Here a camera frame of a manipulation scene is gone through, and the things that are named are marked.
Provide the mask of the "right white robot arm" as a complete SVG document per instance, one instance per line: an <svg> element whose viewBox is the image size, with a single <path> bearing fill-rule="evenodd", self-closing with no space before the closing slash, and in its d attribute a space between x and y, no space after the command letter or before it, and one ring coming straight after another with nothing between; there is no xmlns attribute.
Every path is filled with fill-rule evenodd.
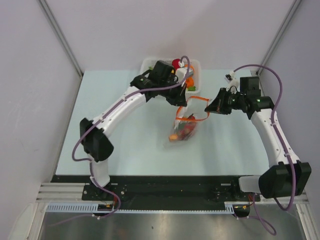
<svg viewBox="0 0 320 240"><path fill-rule="evenodd" d="M261 194L266 199L300 196L311 175L309 163L301 162L286 139L278 121L275 105L263 96L257 76L236 79L227 74L227 87L219 89L216 98L205 112L229 115L241 110L255 126L265 148L269 169L262 175L242 176L230 188L231 196L242 201L249 193Z"/></svg>

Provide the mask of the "clear zip top bag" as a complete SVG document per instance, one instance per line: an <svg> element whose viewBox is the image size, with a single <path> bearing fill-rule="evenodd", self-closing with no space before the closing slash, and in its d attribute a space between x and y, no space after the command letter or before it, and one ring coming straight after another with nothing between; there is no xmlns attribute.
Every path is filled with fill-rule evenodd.
<svg viewBox="0 0 320 240"><path fill-rule="evenodd" d="M211 101L210 98L190 96L186 100L187 106L178 107L164 147L173 148L184 145L192 139L200 125L209 118L210 113L205 112L205 108Z"/></svg>

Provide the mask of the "aluminium frame rail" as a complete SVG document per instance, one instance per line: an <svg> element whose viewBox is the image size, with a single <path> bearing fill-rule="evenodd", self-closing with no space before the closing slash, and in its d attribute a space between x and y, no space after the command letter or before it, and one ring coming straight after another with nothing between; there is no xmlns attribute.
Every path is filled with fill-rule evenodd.
<svg viewBox="0 0 320 240"><path fill-rule="evenodd" d="M36 201L42 203L81 202L84 186L84 183L42 183Z"/></svg>

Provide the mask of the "brown steak slice toy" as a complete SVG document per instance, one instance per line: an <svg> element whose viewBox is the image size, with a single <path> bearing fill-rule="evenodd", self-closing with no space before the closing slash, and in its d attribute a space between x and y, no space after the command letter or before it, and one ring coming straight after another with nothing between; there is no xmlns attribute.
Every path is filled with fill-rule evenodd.
<svg viewBox="0 0 320 240"><path fill-rule="evenodd" d="M173 133L169 135L168 139L170 142L187 141L194 135L195 132L196 125L180 125L178 128L173 130Z"/></svg>

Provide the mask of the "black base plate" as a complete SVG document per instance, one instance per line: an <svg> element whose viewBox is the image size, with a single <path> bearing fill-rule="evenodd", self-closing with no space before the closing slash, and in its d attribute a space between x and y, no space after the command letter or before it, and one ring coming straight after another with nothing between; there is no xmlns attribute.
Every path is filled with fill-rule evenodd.
<svg viewBox="0 0 320 240"><path fill-rule="evenodd" d="M112 175L104 190L85 175L54 175L52 183L84 183L82 200L112 203L125 208L160 207L185 209L217 209L226 202L250 205L260 201L254 193L240 190L239 176L128 176Z"/></svg>

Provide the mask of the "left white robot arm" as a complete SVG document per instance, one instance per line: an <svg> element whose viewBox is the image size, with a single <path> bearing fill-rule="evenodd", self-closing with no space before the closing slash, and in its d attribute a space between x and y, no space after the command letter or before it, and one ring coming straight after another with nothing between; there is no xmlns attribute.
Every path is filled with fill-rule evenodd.
<svg viewBox="0 0 320 240"><path fill-rule="evenodd" d="M80 121L80 139L89 161L90 180L95 185L93 194L100 200L110 196L108 158L114 151L110 136L116 126L130 113L152 98L161 96L172 106L187 105L187 78L191 72L187 56L178 59L178 68L158 60L152 68L137 75L126 92L105 112L92 120Z"/></svg>

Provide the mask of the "red strawberry bunch toy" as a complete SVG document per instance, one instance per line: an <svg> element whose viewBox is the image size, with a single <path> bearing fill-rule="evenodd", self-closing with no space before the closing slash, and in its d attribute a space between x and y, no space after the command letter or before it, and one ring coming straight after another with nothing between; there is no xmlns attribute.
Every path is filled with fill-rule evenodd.
<svg viewBox="0 0 320 240"><path fill-rule="evenodd" d="M192 113L191 115L189 115L187 119L189 121L179 121L177 127L174 130L177 141L187 141L195 133L197 122L193 121L196 119L194 114Z"/></svg>

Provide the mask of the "small tangerine toy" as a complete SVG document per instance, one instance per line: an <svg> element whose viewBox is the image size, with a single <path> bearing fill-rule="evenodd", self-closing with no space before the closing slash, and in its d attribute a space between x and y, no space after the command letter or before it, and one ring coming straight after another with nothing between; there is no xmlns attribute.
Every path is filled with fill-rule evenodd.
<svg viewBox="0 0 320 240"><path fill-rule="evenodd" d="M185 81L188 88L191 88L195 85L194 79L192 77L188 77Z"/></svg>

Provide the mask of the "white plastic basket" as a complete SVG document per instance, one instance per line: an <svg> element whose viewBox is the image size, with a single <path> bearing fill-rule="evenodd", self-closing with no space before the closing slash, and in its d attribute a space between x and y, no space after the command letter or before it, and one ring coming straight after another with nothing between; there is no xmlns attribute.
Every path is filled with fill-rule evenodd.
<svg viewBox="0 0 320 240"><path fill-rule="evenodd" d="M142 65L140 67L140 74L144 73L145 71L149 70L149 69L152 69L156 62L158 60L162 60L162 61L165 61L166 63L168 64L171 64L172 63L172 60L174 60L173 58L156 58L156 57L148 57L148 58L145 58L143 61L142 61ZM201 92L201 89L202 89L202 79L201 79L201 65L200 65L200 62L196 59L190 59L190 65L194 67L194 75L193 75L193 80L194 80L194 90L192 91L189 91L188 89L186 90L185 92L185 96L186 98L189 98L191 96L199 96L200 95L200 92Z"/></svg>

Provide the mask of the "red apple toy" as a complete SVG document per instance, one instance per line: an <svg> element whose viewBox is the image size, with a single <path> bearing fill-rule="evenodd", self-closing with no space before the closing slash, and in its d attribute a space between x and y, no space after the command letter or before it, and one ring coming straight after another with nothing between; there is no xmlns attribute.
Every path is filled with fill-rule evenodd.
<svg viewBox="0 0 320 240"><path fill-rule="evenodd" d="M180 58L172 60L171 65L175 70L183 68L185 66L184 62Z"/></svg>

